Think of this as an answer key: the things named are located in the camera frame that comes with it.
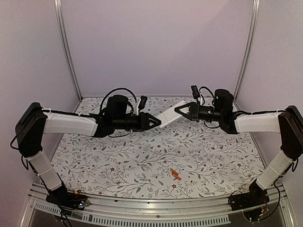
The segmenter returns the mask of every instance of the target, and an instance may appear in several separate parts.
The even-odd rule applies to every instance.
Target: orange object
[[[175,178],[177,178],[178,180],[181,180],[180,177],[178,177],[177,175],[175,175],[174,173],[172,174]]]
[[[171,170],[171,172],[172,172],[173,174],[175,174],[176,176],[179,175],[175,170],[173,170],[173,169],[170,169],[170,170]]]

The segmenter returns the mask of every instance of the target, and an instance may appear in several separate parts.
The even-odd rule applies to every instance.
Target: floral pattern
[[[86,98],[77,112],[98,113],[101,100]],[[192,101],[149,98],[144,111],[156,116],[181,100]],[[113,136],[124,134],[116,131]],[[65,134],[52,165],[70,190],[144,199],[198,198],[245,191],[264,170],[248,133],[228,135],[185,118],[163,129],[132,132],[121,138]],[[171,168],[179,173],[180,181],[172,176]]]

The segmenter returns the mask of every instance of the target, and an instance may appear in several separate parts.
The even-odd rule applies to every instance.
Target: white wall
[[[66,0],[64,21],[83,96],[116,87],[137,95],[233,91],[251,0]]]
[[[33,179],[9,147],[32,102],[72,111],[77,104],[52,0],[0,1],[0,226],[16,227]],[[59,136],[48,136],[48,156]]]
[[[261,1],[257,30],[238,103],[246,111],[296,105],[303,113],[303,2]],[[267,163],[281,146],[278,134],[257,134]],[[303,163],[283,183],[298,226],[303,226]]]

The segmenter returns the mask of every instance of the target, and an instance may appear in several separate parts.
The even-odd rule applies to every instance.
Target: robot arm
[[[295,106],[289,106],[277,111],[233,112],[233,96],[227,90],[215,91],[213,106],[201,105],[198,101],[200,93],[196,86],[192,86],[192,91],[196,102],[175,107],[176,114],[196,122],[200,120],[216,121],[227,134],[241,132],[281,134],[281,151],[250,185],[250,192],[230,197],[232,210],[257,206],[263,204],[263,200],[268,202],[266,189],[282,177],[303,152],[303,118],[298,109]],[[170,111],[162,113],[168,122],[171,118],[176,118],[175,116],[170,117]]]
[[[69,133],[102,138],[116,129],[145,131],[161,124],[149,113],[140,112],[147,98],[137,102],[135,114],[126,113],[128,98],[115,95],[99,114],[82,115],[43,109],[32,103],[16,125],[18,150],[48,190],[47,201],[68,209],[83,209],[89,204],[85,195],[68,192],[41,147],[43,134]]]

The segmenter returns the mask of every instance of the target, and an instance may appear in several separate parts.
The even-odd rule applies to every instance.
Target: vertical metal post
[[[236,85],[236,88],[235,88],[235,91],[234,91],[234,99],[235,100],[237,100],[237,98],[239,96],[241,86],[242,86],[242,83],[243,83],[243,80],[244,80],[246,68],[247,68],[247,65],[248,65],[248,61],[249,61],[249,58],[250,58],[250,52],[251,52],[252,43],[253,43],[255,30],[256,30],[256,26],[257,26],[259,6],[260,6],[260,0],[254,0],[253,1],[251,21],[250,21],[250,31],[249,31],[249,35],[248,35],[248,39],[247,39],[247,43],[246,43],[245,54],[244,54],[244,58],[243,58],[243,61],[242,61],[241,70],[240,70],[240,74],[239,74],[239,77],[238,77],[237,85]]]
[[[55,11],[56,11],[56,15],[57,15],[60,37],[61,37],[61,41],[62,41],[62,46],[63,46],[67,66],[68,66],[68,69],[69,69],[69,72],[70,72],[71,81],[72,81],[72,84],[74,86],[77,98],[79,100],[82,100],[82,94],[81,94],[80,87],[79,87],[79,84],[78,84],[78,80],[77,80],[77,77],[76,77],[75,68],[74,68],[74,65],[73,65],[72,59],[71,59],[71,51],[70,51],[70,48],[68,46],[66,30],[65,30],[64,20],[63,20],[61,0],[54,0],[54,3],[55,3]]]

